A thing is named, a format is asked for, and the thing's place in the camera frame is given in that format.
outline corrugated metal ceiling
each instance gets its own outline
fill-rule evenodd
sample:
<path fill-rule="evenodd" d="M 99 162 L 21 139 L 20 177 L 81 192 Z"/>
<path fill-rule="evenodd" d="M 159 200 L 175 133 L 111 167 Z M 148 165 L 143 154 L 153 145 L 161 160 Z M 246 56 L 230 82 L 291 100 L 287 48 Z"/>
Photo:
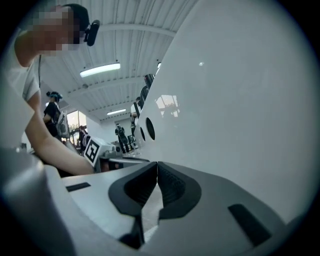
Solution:
<path fill-rule="evenodd" d="M 143 77 L 157 72 L 173 36 L 198 0 L 57 0 L 88 9 L 90 22 L 101 26 L 94 46 L 45 57 L 41 79 L 89 118 L 112 119 L 110 111 L 126 108 L 145 86 Z M 120 63 L 121 69 L 85 78 L 80 72 Z"/>

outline circular hole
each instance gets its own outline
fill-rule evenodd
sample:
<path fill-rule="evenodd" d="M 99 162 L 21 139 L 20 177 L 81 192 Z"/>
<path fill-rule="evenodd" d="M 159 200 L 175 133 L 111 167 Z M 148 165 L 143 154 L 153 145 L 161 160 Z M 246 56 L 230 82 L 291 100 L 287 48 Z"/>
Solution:
<path fill-rule="evenodd" d="M 141 132 L 141 135 L 142 135 L 143 140 L 146 141 L 145 133 L 144 133 L 144 131 L 142 130 L 141 127 L 140 127 L 140 132 Z"/>
<path fill-rule="evenodd" d="M 155 140 L 156 135 L 155 135 L 154 125 L 152 124 L 151 120 L 148 117 L 145 119 L 145 124 L 151 139 Z"/>

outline ceiling light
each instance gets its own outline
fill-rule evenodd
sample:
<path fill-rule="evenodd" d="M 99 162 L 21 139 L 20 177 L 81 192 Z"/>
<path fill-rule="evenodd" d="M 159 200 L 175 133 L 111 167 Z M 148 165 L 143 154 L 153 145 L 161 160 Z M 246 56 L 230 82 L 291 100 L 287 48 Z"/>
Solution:
<path fill-rule="evenodd" d="M 121 112 L 125 112 L 125 111 L 126 111 L 126 109 L 121 109 L 121 110 L 109 112 L 109 113 L 107 113 L 107 115 L 110 116 L 110 115 L 117 114 L 117 113 L 121 113 Z"/>
<path fill-rule="evenodd" d="M 80 76 L 82 78 L 88 77 L 88 76 L 92 76 L 98 73 L 102 73 L 102 72 L 106 72 L 106 71 L 111 71 L 111 70 L 119 70 L 121 68 L 120 63 L 116 63 L 116 64 L 111 64 L 111 65 L 105 65 L 105 66 L 98 66 L 95 68 L 91 68 L 89 70 L 86 71 L 82 71 L 80 73 Z"/>

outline white t-shirt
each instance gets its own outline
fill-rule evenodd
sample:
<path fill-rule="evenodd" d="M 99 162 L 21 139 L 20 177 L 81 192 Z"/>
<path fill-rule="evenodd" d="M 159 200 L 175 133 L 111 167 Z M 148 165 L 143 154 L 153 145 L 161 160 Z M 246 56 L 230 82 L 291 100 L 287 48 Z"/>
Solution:
<path fill-rule="evenodd" d="M 22 67 L 15 52 L 15 33 L 0 64 L 0 147 L 18 147 L 34 111 L 27 101 L 39 90 L 35 65 Z"/>
<path fill-rule="evenodd" d="M 137 114 L 135 104 L 132 104 L 132 106 L 131 106 L 131 114 L 133 114 L 133 113 Z M 137 125 L 137 123 L 138 123 L 138 117 L 135 117 L 134 124 Z"/>

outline fluorescent light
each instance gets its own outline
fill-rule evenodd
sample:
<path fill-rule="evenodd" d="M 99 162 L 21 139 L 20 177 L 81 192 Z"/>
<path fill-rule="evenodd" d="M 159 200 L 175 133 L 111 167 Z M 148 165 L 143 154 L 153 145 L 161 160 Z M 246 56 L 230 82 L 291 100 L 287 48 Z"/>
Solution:
<path fill-rule="evenodd" d="M 98 73 L 102 73 L 102 72 L 106 72 L 106 71 L 111 71 L 111 70 L 119 70 L 121 68 L 120 63 L 116 63 L 116 64 L 111 64 L 111 65 L 105 65 L 105 66 L 98 66 L 95 68 L 91 68 L 89 70 L 86 71 L 82 71 L 80 73 L 80 76 L 82 78 L 88 77 L 88 76 L 92 76 Z"/>
<path fill-rule="evenodd" d="M 121 112 L 125 112 L 125 111 L 126 111 L 126 109 L 121 109 L 121 110 L 109 112 L 109 113 L 107 113 L 107 115 L 110 116 L 110 115 L 117 114 L 117 113 L 121 113 Z"/>

